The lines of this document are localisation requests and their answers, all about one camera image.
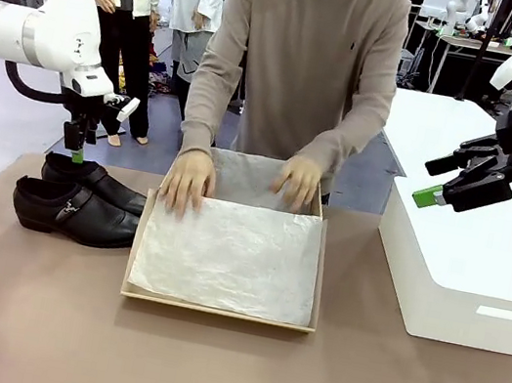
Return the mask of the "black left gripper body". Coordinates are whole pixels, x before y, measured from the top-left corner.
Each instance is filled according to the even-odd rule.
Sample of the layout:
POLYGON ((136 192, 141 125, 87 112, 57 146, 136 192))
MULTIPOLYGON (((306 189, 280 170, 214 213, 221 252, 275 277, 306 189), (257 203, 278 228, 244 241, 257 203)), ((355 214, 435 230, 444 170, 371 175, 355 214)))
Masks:
POLYGON ((85 121, 90 129, 98 128, 106 108, 102 97, 82 97, 66 87, 63 88, 62 95, 63 106, 69 111, 73 121, 85 121))

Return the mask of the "person's right hand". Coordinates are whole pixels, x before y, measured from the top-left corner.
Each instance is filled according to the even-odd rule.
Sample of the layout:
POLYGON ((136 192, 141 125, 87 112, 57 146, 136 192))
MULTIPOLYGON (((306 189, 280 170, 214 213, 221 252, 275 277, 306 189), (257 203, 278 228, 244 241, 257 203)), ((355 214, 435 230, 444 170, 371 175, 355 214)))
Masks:
POLYGON ((195 149, 177 156, 158 192, 168 212, 181 219, 189 205, 199 211, 203 198, 215 191, 213 162, 209 154, 195 149))

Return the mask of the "person's left hand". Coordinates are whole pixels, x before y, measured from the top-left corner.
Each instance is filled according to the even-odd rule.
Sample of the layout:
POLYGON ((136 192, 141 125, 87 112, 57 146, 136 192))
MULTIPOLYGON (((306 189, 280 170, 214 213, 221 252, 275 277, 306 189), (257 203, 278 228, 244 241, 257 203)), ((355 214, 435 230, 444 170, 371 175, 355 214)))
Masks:
POLYGON ((283 192, 283 199, 291 212, 298 212, 313 199, 319 188, 321 168, 307 156, 294 155, 288 159, 271 184, 272 192, 283 192))

